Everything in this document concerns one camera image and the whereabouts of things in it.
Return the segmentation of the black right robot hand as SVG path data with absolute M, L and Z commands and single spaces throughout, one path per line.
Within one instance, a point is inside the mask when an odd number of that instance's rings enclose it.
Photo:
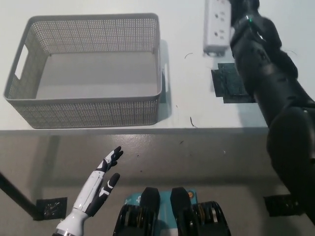
M 259 0 L 229 0 L 231 4 L 231 26 L 233 27 L 245 15 L 257 12 Z

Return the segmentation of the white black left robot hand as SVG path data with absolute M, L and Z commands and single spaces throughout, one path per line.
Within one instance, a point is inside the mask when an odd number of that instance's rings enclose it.
M 93 217 L 103 206 L 113 188 L 117 184 L 120 174 L 113 174 L 105 185 L 103 185 L 104 175 L 113 166 L 117 165 L 118 159 L 122 156 L 121 147 L 111 151 L 90 174 L 81 189 L 73 208 L 80 210 L 89 217 Z

